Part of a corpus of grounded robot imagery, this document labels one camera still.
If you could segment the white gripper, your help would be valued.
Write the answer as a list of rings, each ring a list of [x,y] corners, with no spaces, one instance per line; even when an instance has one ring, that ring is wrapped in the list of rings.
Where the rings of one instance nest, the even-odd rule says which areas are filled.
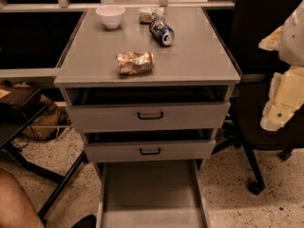
[[[258,47],[268,51],[279,50],[282,26],[262,39]],[[267,131],[283,127],[304,105],[304,67],[291,66],[283,74],[275,73],[265,104],[260,126]]]

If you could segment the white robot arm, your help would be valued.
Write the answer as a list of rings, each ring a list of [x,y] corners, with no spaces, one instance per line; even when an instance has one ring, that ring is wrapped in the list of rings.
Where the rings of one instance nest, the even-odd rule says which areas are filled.
[[[277,131],[304,105],[304,1],[258,47],[277,50],[279,59],[290,65],[283,74],[274,74],[260,120],[263,129]]]

